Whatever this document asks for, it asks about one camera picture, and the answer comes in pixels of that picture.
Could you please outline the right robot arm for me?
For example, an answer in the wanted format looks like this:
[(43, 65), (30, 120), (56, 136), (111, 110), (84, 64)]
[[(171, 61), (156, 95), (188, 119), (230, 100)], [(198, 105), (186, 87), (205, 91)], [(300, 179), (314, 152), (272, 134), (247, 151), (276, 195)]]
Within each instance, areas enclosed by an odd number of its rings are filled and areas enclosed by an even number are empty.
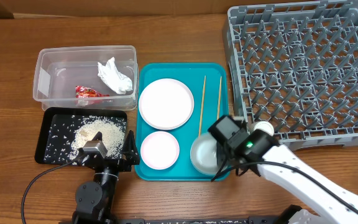
[(218, 143), (220, 177), (234, 170), (238, 176), (251, 170), (309, 206), (289, 206), (277, 223), (358, 223), (358, 195), (340, 187), (304, 163), (273, 137), (265, 121), (250, 126), (231, 116), (220, 117), (208, 132)]

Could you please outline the white napkin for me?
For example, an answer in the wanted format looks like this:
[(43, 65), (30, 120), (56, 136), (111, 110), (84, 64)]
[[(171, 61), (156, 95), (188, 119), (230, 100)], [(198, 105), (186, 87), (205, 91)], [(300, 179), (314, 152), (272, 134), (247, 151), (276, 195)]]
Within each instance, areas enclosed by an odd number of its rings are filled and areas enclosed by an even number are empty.
[(133, 90), (132, 80), (121, 73), (115, 63), (115, 58), (110, 58), (105, 65), (98, 62), (98, 77), (112, 91), (118, 95), (124, 95)]

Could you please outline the red snack wrapper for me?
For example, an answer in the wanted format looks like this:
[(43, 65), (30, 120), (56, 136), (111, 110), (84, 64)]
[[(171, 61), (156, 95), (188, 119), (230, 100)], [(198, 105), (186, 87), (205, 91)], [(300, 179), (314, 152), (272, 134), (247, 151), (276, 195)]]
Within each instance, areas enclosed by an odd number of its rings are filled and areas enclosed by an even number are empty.
[(107, 97), (109, 95), (104, 95), (92, 88), (85, 86), (76, 86), (76, 105), (77, 106), (89, 106), (96, 103), (100, 103), (101, 100), (94, 100), (93, 98)]

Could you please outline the pink small bowl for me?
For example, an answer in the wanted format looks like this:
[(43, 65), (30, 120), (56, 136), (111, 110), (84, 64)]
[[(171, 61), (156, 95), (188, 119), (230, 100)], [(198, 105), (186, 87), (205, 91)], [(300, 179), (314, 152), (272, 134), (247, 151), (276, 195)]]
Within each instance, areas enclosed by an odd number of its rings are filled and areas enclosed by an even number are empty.
[(177, 139), (165, 131), (156, 131), (149, 134), (140, 147), (140, 155), (149, 168), (155, 170), (168, 169), (176, 163), (180, 154), (180, 145)]

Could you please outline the large white plate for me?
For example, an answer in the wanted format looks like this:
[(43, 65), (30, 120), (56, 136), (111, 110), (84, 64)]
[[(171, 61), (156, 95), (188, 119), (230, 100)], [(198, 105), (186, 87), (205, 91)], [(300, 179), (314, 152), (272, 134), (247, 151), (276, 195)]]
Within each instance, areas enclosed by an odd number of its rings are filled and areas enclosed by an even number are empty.
[(182, 82), (163, 78), (148, 84), (140, 94), (139, 113), (151, 127), (171, 130), (184, 125), (195, 107), (190, 89)]

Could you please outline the grey bowl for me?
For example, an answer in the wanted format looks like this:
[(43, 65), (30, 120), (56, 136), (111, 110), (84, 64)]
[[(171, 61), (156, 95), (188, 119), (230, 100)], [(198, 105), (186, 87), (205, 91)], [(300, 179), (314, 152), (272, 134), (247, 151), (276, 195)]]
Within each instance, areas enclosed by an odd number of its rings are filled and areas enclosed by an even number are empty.
[(204, 175), (214, 176), (220, 165), (217, 159), (217, 141), (204, 133), (195, 139), (191, 146), (190, 159), (193, 167)]

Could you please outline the wooden chopstick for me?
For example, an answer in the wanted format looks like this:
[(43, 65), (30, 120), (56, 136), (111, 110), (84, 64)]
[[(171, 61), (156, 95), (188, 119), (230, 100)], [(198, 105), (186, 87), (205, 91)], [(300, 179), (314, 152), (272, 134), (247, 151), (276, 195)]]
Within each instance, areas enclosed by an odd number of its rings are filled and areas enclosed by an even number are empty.
[(222, 88), (222, 76), (219, 79), (219, 90), (218, 90), (218, 105), (217, 105), (217, 113), (216, 113), (216, 120), (220, 117), (220, 105), (221, 105), (221, 88)]
[(204, 80), (203, 80), (203, 91), (202, 91), (201, 105), (200, 105), (200, 121), (199, 121), (199, 128), (198, 128), (198, 137), (200, 137), (201, 133), (202, 133), (205, 90), (206, 90), (206, 76), (204, 76)]

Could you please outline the white cup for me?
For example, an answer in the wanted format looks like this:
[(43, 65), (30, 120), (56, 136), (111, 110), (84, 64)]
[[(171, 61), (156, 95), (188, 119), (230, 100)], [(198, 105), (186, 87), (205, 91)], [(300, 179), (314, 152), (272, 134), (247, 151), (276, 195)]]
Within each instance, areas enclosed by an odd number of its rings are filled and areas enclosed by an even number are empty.
[(275, 132), (273, 125), (271, 123), (269, 123), (268, 121), (258, 121), (255, 123), (251, 123), (248, 125), (248, 128), (251, 133), (253, 131), (255, 131), (256, 129), (259, 129), (259, 130), (266, 132), (270, 136), (273, 136), (274, 132)]

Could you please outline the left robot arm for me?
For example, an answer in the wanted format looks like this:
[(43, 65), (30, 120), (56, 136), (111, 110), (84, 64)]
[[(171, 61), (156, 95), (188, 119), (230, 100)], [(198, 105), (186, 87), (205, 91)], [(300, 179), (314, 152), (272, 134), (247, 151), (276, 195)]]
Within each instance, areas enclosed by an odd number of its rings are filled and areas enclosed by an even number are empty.
[(118, 159), (107, 158), (101, 132), (87, 141), (79, 153), (83, 156), (79, 163), (93, 169), (94, 177), (92, 181), (87, 181), (77, 188), (76, 209), (71, 222), (117, 223), (117, 218), (111, 213), (111, 205), (119, 174), (130, 172), (133, 166), (140, 164), (134, 132), (129, 131)]

